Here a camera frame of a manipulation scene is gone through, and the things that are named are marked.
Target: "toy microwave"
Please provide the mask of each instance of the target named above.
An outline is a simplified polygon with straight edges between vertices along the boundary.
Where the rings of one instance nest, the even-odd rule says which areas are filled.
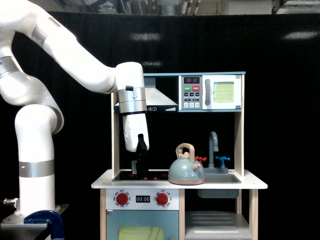
[[[179,110],[240,110],[244,72],[179,76]]]

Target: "black curtain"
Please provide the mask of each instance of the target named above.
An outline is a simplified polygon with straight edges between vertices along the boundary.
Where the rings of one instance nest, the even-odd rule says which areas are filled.
[[[268,184],[259,191],[259,239],[316,239],[320,15],[51,14],[109,67],[134,61],[145,73],[245,71],[245,169]],[[143,34],[153,39],[136,40]],[[111,168],[110,96],[86,90],[22,34],[14,37],[12,51],[27,74],[44,82],[65,117],[53,136],[56,202],[70,204],[65,238],[99,239],[99,190],[91,184]],[[0,100],[0,199],[19,196],[19,109]],[[196,129],[207,126],[204,115],[191,117]],[[165,130],[159,131],[162,136]],[[208,138],[200,138],[199,146]],[[163,135],[156,144],[166,149],[172,141]],[[243,215],[249,220],[246,194]],[[186,207],[194,209],[195,200],[188,192]],[[204,203],[209,209],[223,204]]]

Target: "teapot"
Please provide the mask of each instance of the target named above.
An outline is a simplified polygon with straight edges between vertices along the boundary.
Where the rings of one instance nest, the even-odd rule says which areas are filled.
[[[205,181],[205,171],[202,164],[195,159],[195,148],[189,143],[182,143],[176,149],[177,160],[169,169],[168,180],[179,185],[197,185]]]

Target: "red faucet handle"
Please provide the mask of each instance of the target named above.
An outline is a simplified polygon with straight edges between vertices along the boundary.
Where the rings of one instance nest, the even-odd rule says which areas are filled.
[[[196,156],[195,159],[197,159],[201,164],[202,164],[202,162],[207,161],[207,158],[206,158],[206,157]]]

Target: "blue clamp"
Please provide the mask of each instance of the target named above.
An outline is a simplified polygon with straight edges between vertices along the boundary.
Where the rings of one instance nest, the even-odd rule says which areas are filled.
[[[41,210],[31,213],[23,220],[24,224],[48,223],[52,240],[64,240],[64,221],[59,213],[52,210]]]
[[[222,156],[222,157],[216,156],[215,159],[219,159],[221,161],[221,165],[225,164],[225,160],[230,161],[230,157],[225,157],[225,156]]]

